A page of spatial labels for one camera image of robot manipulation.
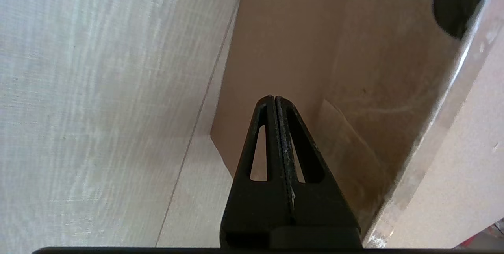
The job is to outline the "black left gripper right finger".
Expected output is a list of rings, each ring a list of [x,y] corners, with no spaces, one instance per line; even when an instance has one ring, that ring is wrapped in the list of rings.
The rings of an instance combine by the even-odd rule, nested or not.
[[[295,105],[276,97],[289,214],[272,248],[362,248],[360,226]]]

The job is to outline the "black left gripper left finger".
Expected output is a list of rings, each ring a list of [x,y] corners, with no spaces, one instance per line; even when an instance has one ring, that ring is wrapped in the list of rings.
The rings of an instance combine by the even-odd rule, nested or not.
[[[259,130],[266,130],[267,179],[250,178]],[[270,248],[270,234],[290,220],[275,97],[261,98],[252,114],[220,224],[221,248]]]

